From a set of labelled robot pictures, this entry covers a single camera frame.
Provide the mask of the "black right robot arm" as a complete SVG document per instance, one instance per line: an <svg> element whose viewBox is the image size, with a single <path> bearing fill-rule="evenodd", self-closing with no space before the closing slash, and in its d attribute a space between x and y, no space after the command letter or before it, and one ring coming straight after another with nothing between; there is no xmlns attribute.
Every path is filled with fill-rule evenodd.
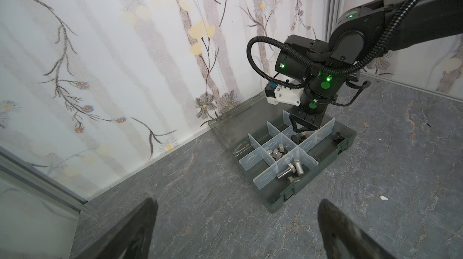
<svg viewBox="0 0 463 259"><path fill-rule="evenodd" d="M268 103L292 107L289 120L295 132L316 131L326 109L336 105L343 85L363 92L369 82L359 83L360 71L390 51L461 34L463 0L375 0L355 7L338 20L329 41L290 35L280 42L253 37L246 54L251 67L267 81ZM279 80L254 62L252 48L269 44L280 52L275 70Z"/></svg>

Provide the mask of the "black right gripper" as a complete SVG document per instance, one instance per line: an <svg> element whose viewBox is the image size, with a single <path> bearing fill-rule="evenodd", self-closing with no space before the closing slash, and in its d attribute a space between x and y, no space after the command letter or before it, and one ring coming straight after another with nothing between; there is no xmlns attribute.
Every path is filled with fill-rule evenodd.
<svg viewBox="0 0 463 259"><path fill-rule="evenodd" d="M289 120L294 132L317 131L330 121L325 113L309 114L299 107L292 107Z"/></svg>

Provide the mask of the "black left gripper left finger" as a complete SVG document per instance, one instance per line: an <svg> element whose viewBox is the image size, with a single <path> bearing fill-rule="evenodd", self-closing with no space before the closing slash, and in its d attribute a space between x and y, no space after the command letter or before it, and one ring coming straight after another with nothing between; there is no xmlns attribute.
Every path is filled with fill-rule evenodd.
<svg viewBox="0 0 463 259"><path fill-rule="evenodd" d="M148 197L77 258L147 259L158 209L157 201Z"/></svg>

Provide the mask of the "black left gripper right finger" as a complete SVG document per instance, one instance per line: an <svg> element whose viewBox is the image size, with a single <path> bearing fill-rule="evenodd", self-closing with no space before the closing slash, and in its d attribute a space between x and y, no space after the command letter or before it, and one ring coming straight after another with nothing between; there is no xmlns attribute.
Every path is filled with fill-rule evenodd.
<svg viewBox="0 0 463 259"><path fill-rule="evenodd" d="M328 259L394 258L329 200L320 202L317 215Z"/></svg>

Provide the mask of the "black nut pair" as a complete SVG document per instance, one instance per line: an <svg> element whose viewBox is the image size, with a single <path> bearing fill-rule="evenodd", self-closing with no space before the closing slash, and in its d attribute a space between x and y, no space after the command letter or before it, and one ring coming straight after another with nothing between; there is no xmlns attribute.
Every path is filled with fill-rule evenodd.
<svg viewBox="0 0 463 259"><path fill-rule="evenodd" d="M302 133L295 134L295 135L292 135L292 136L291 136L291 140L292 140L295 144L297 144L297 145L299 145L299 144L301 144L302 142L304 142L304 141L306 140L306 138L307 138L306 135L304 135L304 134L302 134Z"/></svg>

